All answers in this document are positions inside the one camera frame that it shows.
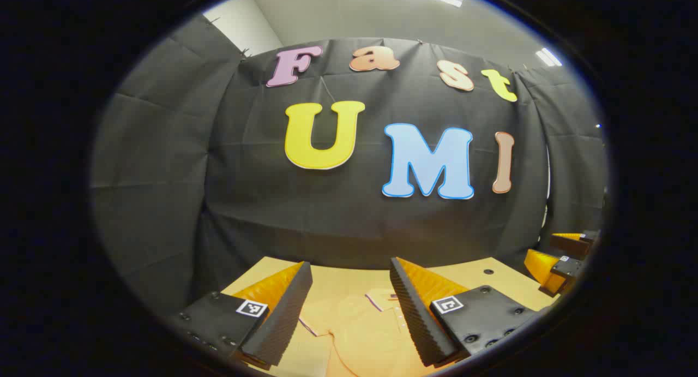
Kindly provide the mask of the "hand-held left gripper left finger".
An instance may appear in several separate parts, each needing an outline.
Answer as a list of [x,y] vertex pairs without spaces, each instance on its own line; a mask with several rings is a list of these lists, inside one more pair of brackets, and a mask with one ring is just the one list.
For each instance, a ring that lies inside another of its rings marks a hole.
[[281,362],[311,286],[311,264],[299,262],[233,295],[211,292],[167,323],[220,362],[268,370]]

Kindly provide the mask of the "orange T-shirt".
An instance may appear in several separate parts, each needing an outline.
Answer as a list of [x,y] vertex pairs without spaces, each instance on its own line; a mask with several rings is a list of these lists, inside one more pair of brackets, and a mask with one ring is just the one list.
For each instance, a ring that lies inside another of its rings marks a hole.
[[422,364],[391,290],[307,303],[300,322],[330,339],[325,377],[426,377],[436,371]]

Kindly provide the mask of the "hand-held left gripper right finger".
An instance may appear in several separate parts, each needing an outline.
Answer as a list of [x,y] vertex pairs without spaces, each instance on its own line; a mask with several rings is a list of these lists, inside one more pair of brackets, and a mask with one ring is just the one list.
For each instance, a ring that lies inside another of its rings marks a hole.
[[471,357],[541,315],[491,285],[468,289],[402,258],[391,258],[389,277],[424,366]]

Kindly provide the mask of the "black backdrop cloth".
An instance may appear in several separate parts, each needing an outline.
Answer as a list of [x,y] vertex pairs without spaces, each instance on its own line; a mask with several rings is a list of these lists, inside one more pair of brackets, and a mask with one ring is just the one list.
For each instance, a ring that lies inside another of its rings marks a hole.
[[[597,101],[563,67],[512,71],[414,40],[317,41],[289,86],[274,51],[242,59],[204,16],[130,72],[101,116],[91,194],[115,269],[157,313],[221,290],[263,257],[386,270],[555,253],[601,227],[608,165]],[[389,198],[384,127],[436,147],[473,134],[474,196]]]

